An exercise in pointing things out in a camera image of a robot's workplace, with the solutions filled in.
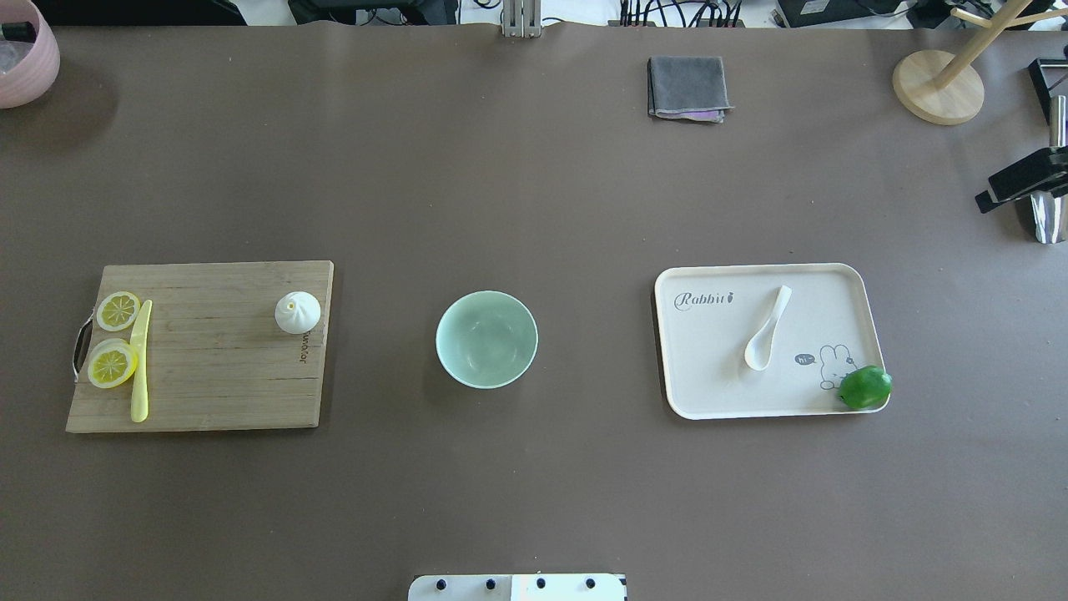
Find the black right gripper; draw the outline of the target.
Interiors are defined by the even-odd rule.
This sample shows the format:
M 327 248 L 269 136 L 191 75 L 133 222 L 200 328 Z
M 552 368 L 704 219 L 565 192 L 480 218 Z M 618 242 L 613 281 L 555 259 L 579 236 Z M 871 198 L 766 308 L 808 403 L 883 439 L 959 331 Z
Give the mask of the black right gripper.
M 987 181 L 987 189 L 975 197 L 980 213 L 989 213 L 1003 203 L 1033 193 L 1058 197 L 1067 190 L 1067 149 L 1037 149 L 989 176 Z

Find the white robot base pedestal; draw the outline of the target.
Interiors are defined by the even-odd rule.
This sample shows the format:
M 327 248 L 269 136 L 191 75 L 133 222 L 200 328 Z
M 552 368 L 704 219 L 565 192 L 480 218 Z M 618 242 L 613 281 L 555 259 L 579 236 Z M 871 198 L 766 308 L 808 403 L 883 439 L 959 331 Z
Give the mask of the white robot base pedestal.
M 626 600 L 625 575 L 607 572 L 422 575 L 408 600 Z

